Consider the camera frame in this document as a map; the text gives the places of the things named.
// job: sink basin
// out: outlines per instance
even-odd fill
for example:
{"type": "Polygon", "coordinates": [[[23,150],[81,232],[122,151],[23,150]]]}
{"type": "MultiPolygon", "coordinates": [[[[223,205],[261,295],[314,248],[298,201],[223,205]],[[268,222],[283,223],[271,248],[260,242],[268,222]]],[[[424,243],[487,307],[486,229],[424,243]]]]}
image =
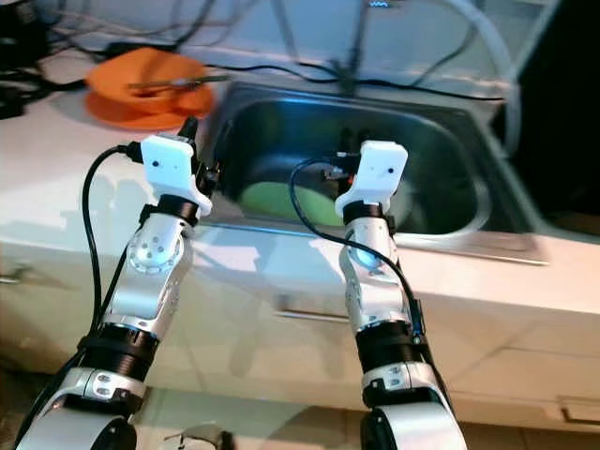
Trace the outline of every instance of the sink basin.
{"type": "MultiPolygon", "coordinates": [[[[222,173],[212,224],[275,233],[306,233],[290,214],[293,167],[338,151],[357,152],[366,139],[401,143],[409,160],[391,215],[400,245],[539,263],[518,213],[471,117],[462,110],[386,103],[236,83],[212,117],[202,157],[222,173]],[[260,183],[279,187],[264,208],[245,202],[260,183]]],[[[338,183],[322,166],[307,168],[298,186],[331,199],[338,183]]],[[[340,226],[321,226],[343,234],[340,226]]]]}

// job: orange plate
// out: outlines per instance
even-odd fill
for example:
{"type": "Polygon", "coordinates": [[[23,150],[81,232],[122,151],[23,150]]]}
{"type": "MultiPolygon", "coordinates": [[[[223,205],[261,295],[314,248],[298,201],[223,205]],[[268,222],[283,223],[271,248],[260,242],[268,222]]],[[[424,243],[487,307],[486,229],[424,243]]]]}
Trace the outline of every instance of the orange plate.
{"type": "Polygon", "coordinates": [[[210,111],[209,108],[206,112],[177,110],[148,114],[101,97],[94,92],[88,93],[85,97],[85,109],[103,124],[125,129],[154,131],[181,127],[189,115],[202,117],[210,111]]]}
{"type": "Polygon", "coordinates": [[[203,109],[208,86],[186,91],[172,87],[131,89],[130,83],[168,81],[206,75],[205,67],[181,54],[142,48],[127,52],[90,70],[87,84],[97,94],[146,113],[166,113],[174,109],[203,109]]]}

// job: white countertop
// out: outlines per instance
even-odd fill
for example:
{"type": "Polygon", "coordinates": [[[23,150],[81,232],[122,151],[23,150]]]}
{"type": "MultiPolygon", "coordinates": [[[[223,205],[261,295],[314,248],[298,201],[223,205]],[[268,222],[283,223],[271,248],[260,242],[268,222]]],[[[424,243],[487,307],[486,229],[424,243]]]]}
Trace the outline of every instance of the white countertop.
{"type": "MultiPolygon", "coordinates": [[[[60,78],[81,76],[87,67],[82,59],[63,61],[60,78]]],[[[84,110],[84,95],[54,94],[28,106],[27,115],[0,121],[0,250],[2,243],[14,243],[87,252],[80,205],[85,173],[101,151],[146,133],[101,125],[84,110]]],[[[120,254],[150,192],[142,166],[118,156],[100,167],[91,209],[101,253],[120,254]]],[[[439,295],[600,312],[600,246],[547,236],[535,240],[547,266],[411,249],[402,249],[400,259],[413,289],[425,299],[439,295]]],[[[337,244],[201,225],[195,248],[195,270],[209,277],[323,295],[343,304],[337,244]]]]}

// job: green object in sink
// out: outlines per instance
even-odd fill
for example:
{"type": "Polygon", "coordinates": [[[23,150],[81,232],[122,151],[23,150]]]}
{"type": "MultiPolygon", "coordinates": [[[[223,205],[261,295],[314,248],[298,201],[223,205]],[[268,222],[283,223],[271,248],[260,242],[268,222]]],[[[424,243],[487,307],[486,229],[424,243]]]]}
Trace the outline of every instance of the green object in sink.
{"type": "MultiPolygon", "coordinates": [[[[334,201],[321,193],[305,187],[295,187],[300,206],[308,219],[315,225],[343,226],[336,215],[334,201]]],[[[240,195],[239,204],[252,212],[297,218],[285,183],[261,181],[250,185],[240,195]]]]}

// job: white tube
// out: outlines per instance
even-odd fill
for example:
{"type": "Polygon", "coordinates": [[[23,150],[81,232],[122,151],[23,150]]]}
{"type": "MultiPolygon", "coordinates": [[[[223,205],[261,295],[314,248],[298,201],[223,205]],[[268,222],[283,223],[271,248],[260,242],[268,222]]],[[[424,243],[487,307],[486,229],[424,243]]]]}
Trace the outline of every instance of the white tube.
{"type": "Polygon", "coordinates": [[[511,157],[518,149],[521,130],[521,100],[517,74],[503,37],[486,15],[469,0],[443,0],[477,28],[501,80],[505,95],[504,150],[511,157]]]}

